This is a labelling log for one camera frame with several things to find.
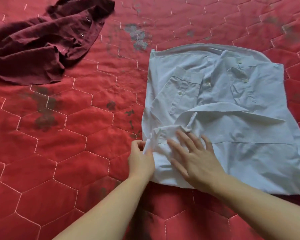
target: red quilted mattress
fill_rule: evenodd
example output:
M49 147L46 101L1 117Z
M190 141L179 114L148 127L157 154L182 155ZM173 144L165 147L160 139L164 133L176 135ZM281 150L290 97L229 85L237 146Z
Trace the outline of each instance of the red quilted mattress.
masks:
M0 23L41 15L56 1L0 0ZM300 0L115 1L98 40L61 82L0 82L0 240L52 239L127 177L151 49L216 43L263 52L284 64L300 126ZM217 199L154 183L129 232L133 240L260 239Z

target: hand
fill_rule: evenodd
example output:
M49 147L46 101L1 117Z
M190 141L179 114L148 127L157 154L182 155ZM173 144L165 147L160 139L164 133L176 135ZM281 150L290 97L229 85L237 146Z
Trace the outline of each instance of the hand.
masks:
M177 131L176 134L180 141L187 146L189 152L176 141L168 139L168 145L174 148L181 158L181 163L176 159L172 159L171 164L194 188L213 194L214 183L224 180L227 174L214 154L211 141L204 135L201 135L206 144L206 148L204 148L201 140L194 133L186 134L182 131Z
M139 180L145 180L148 183L155 172L155 161L152 150L148 149L145 154L142 153L146 142L134 140L131 143L131 153L129 161L129 177L136 177Z

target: person's left arm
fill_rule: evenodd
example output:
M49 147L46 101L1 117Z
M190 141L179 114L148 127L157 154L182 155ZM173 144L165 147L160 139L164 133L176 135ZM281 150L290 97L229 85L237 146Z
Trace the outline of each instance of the person's left arm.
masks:
M145 154L144 141L131 144L129 177L99 204L72 223L53 240L121 240L140 197L155 171L152 151Z

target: dark red garment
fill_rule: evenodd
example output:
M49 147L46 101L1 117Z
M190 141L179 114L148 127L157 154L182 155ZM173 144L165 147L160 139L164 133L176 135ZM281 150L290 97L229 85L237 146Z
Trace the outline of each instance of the dark red garment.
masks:
M61 80L96 41L112 0L59 0L43 16L0 25L0 80L48 84Z

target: forearm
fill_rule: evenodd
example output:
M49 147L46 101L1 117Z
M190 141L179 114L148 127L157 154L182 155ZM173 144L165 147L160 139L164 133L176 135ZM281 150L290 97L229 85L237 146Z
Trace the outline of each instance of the forearm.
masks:
M54 240L121 240L147 183L126 179Z
M214 195L239 214L265 240L300 240L300 206L242 183L232 176Z

